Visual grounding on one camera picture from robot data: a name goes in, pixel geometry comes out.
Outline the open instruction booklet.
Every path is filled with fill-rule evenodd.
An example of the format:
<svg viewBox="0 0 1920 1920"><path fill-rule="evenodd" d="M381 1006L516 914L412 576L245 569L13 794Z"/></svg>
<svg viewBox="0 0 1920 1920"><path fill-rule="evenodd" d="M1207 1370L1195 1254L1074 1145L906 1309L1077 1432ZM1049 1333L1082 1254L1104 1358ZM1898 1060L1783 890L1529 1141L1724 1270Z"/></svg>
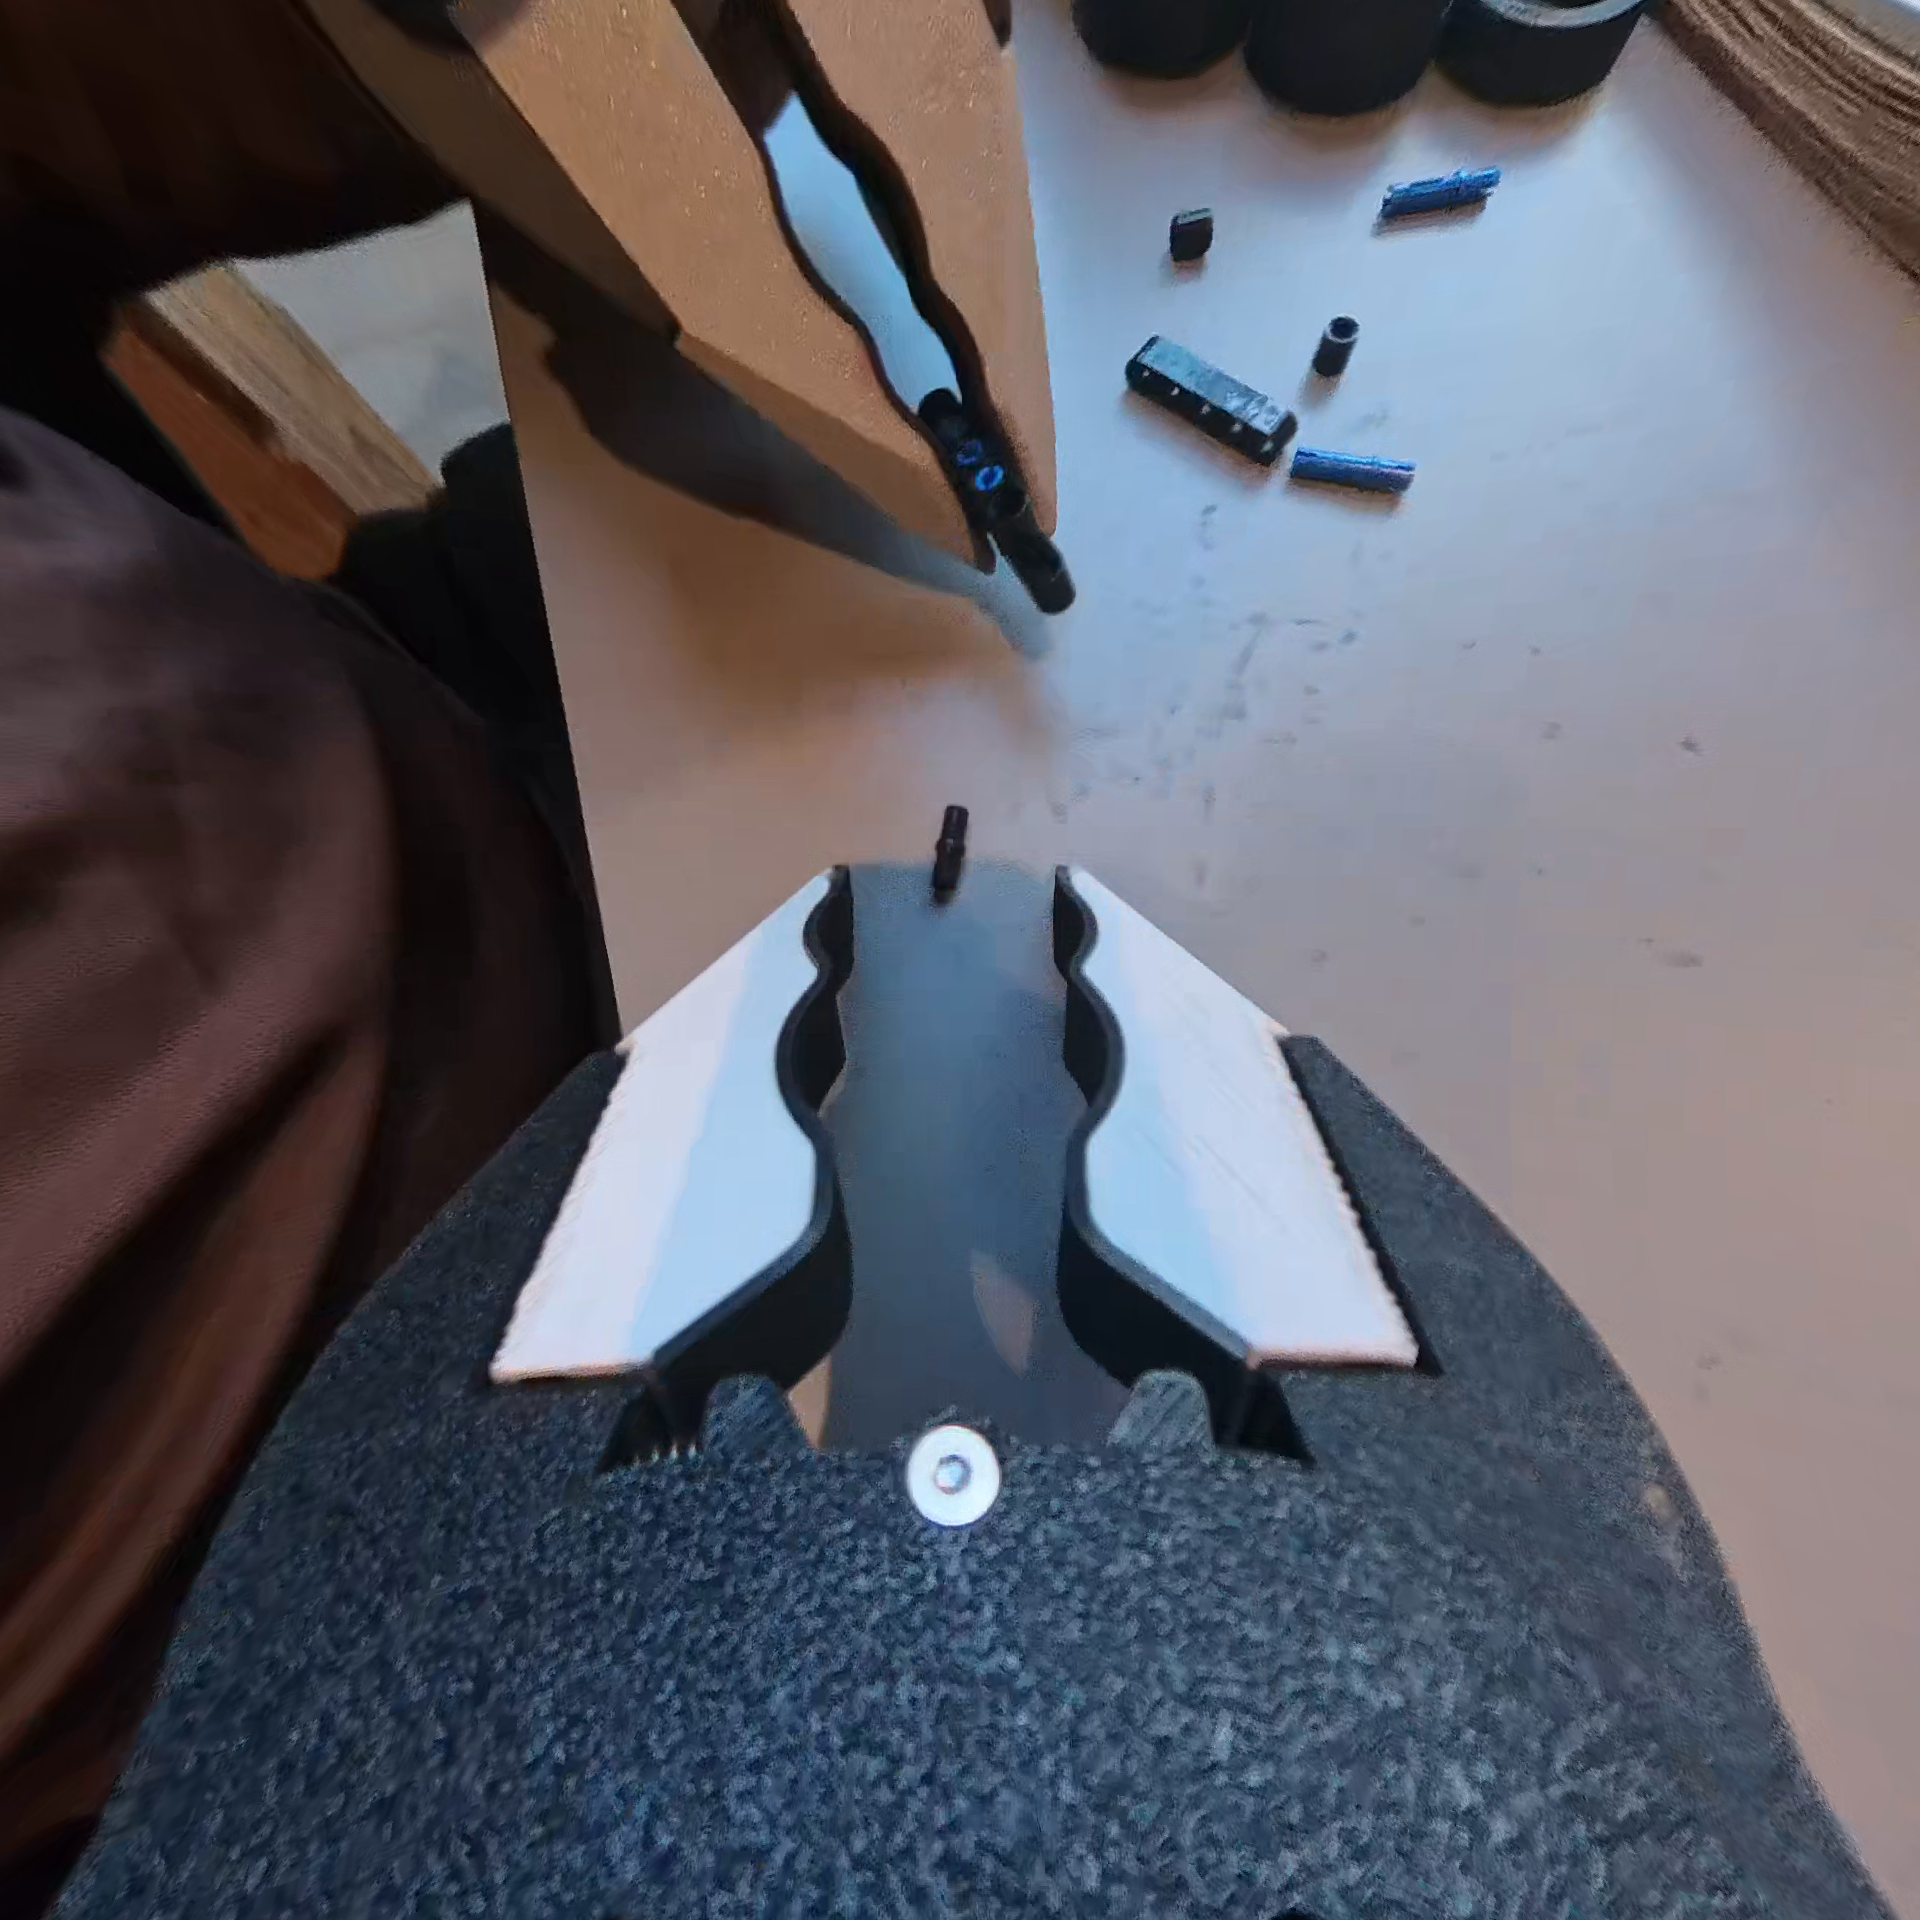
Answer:
<svg viewBox="0 0 1920 1920"><path fill-rule="evenodd" d="M1920 274L1914 3L1671 0L1661 31L1905 279Z"/></svg>

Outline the black brick beam with holes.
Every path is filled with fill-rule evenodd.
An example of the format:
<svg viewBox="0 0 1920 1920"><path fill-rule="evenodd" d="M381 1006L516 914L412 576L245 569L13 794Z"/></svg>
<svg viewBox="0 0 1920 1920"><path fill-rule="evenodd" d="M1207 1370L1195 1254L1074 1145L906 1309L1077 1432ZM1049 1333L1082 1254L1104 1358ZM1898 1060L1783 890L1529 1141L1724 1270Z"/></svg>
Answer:
<svg viewBox="0 0 1920 1920"><path fill-rule="evenodd" d="M1126 355L1126 391L1261 471L1272 471L1299 434L1288 404L1160 334Z"/></svg>

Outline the long black brick beam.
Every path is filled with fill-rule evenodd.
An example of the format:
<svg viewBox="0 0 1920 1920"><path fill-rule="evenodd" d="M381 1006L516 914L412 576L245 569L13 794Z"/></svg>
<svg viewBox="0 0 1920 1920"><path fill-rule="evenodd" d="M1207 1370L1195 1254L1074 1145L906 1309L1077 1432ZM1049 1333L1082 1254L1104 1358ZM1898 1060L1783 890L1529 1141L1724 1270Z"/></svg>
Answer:
<svg viewBox="0 0 1920 1920"><path fill-rule="evenodd" d="M930 391L920 401L920 422L939 448L939 463L959 491L959 506L977 546L991 550L1020 576L1020 588L1033 598L1040 614L1069 608L1074 604L1069 569L1049 534L1040 534L1036 526L1036 506L1029 498L1015 450L951 391ZM971 491L971 471L947 463L947 435L981 435L987 459L1005 471L1005 488Z"/></svg>

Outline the person's black trousers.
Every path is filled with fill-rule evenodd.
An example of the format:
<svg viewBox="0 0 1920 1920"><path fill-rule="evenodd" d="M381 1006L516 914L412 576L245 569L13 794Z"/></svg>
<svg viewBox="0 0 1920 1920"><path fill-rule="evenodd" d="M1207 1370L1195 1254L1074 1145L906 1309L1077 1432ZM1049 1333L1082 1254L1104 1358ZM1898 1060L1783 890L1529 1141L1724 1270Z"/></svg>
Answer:
<svg viewBox="0 0 1920 1920"><path fill-rule="evenodd" d="M562 679L506 422L460 442L423 506L356 522L328 588L498 735L532 750L567 748Z"/></svg>

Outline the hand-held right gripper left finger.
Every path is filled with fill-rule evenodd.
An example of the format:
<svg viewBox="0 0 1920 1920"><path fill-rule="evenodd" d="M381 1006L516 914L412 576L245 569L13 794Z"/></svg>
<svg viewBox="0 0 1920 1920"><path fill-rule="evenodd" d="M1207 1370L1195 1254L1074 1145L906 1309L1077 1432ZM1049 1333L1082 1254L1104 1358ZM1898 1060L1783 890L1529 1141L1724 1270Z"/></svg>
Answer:
<svg viewBox="0 0 1920 1920"><path fill-rule="evenodd" d="M783 898L613 1045L613 1085L516 1291L494 1385L804 1378L846 1328L825 1094L846 1070L851 870Z"/></svg>

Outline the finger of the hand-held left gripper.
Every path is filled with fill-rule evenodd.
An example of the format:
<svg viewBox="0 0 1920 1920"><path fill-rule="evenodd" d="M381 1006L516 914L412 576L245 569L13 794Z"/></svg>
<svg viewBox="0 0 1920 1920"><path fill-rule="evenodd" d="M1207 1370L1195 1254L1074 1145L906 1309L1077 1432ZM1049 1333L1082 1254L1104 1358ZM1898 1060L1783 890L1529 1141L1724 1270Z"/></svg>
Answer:
<svg viewBox="0 0 1920 1920"><path fill-rule="evenodd" d="M901 279L1056 534L1056 414L1020 126L1015 11L786 0L781 29L825 146L901 243Z"/></svg>
<svg viewBox="0 0 1920 1920"><path fill-rule="evenodd" d="M712 64L717 29L689 13L703 3L460 3L460 31L673 310L678 355L901 530L994 569L915 404L885 391L873 327L804 256L764 135ZM808 106L781 3L734 17Z"/></svg>

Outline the white desk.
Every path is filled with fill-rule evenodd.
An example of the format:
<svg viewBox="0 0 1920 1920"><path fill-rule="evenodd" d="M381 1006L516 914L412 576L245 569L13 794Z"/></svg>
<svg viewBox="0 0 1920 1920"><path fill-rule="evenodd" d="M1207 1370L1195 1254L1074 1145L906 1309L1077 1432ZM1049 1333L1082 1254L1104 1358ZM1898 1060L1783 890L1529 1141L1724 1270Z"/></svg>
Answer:
<svg viewBox="0 0 1920 1920"><path fill-rule="evenodd" d="M494 289L619 1023L944 803L977 918L1094 870L1581 1307L1914 1915L1914 281L1654 23L1570 106L1360 124L1015 45L1069 614L637 471ZM1153 334L1293 414L1272 471L1126 391Z"/></svg>

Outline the person's brown sweater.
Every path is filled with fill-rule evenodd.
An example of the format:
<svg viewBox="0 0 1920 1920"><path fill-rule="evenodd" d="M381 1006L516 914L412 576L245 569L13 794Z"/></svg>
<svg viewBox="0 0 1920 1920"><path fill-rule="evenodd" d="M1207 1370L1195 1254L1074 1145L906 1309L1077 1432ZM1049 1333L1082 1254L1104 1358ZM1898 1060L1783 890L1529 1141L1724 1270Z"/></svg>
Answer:
<svg viewBox="0 0 1920 1920"><path fill-rule="evenodd" d="M0 1831L74 1840L283 1405L602 1044L559 750L5 414Z"/></svg>

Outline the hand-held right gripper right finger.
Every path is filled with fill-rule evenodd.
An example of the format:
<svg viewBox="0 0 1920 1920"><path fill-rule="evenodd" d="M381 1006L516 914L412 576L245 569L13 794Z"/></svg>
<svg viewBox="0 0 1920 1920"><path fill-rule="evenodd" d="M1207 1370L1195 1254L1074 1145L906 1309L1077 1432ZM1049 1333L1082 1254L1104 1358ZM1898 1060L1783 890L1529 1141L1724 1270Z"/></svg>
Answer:
<svg viewBox="0 0 1920 1920"><path fill-rule="evenodd" d="M1056 870L1061 1309L1119 1378L1412 1370L1417 1328L1288 1060L1288 1026L1077 864Z"/></svg>

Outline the black toy tire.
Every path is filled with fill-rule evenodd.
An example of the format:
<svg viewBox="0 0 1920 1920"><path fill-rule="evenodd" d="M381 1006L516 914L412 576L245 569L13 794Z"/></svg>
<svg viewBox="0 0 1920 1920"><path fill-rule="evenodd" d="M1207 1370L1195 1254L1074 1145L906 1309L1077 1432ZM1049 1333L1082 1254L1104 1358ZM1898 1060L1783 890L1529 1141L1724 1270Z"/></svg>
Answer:
<svg viewBox="0 0 1920 1920"><path fill-rule="evenodd" d="M1421 80L1444 17L1451 0L1257 0L1242 64L1291 114L1376 114Z"/></svg>
<svg viewBox="0 0 1920 1920"><path fill-rule="evenodd" d="M1648 0L1453 0L1435 72L1489 106L1556 106L1589 96Z"/></svg>
<svg viewBox="0 0 1920 1920"><path fill-rule="evenodd" d="M1135 80L1191 80L1239 50L1248 0L1069 0L1082 50Z"/></svg>

